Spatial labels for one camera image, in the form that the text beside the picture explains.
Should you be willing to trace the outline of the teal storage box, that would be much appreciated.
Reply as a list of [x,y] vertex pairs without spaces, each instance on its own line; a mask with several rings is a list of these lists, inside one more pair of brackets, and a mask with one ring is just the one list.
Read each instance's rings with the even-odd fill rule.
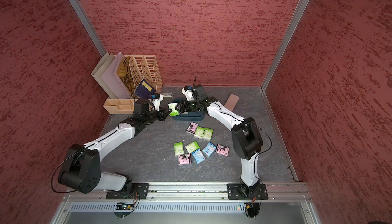
[[205,117],[205,113],[200,111],[179,113],[177,116],[172,116],[174,120],[177,121],[201,121]]

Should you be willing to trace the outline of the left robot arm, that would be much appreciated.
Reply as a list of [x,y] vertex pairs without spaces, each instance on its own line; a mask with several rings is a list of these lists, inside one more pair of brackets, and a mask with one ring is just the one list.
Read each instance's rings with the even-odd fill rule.
[[133,114],[115,129],[92,142],[74,144],[68,149],[64,161],[55,170],[58,183],[70,188],[70,192],[107,191],[124,199],[136,196],[132,179],[124,174],[103,172],[101,161],[121,144],[137,136],[147,125],[165,121],[171,111],[161,107],[159,99],[137,100]]

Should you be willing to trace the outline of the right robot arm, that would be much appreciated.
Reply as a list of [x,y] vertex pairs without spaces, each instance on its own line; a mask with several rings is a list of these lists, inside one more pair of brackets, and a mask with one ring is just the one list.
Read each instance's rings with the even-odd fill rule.
[[256,166],[263,140],[255,120],[228,110],[216,98],[209,97],[202,85],[186,86],[182,89],[182,94],[186,100],[176,105],[178,111],[203,112],[230,130],[234,151],[241,158],[239,195],[246,199],[262,199],[265,190],[256,172]]

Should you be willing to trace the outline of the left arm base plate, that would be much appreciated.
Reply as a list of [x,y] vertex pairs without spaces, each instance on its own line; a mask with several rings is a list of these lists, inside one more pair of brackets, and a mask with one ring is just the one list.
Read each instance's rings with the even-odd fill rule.
[[120,191],[108,190],[106,199],[136,200],[146,199],[149,190],[148,183],[126,183]]

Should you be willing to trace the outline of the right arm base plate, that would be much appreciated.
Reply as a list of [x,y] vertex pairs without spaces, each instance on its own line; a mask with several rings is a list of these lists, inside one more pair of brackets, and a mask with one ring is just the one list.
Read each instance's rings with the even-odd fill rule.
[[268,200],[268,193],[265,184],[255,184],[248,187],[242,183],[227,184],[228,198],[230,200]]

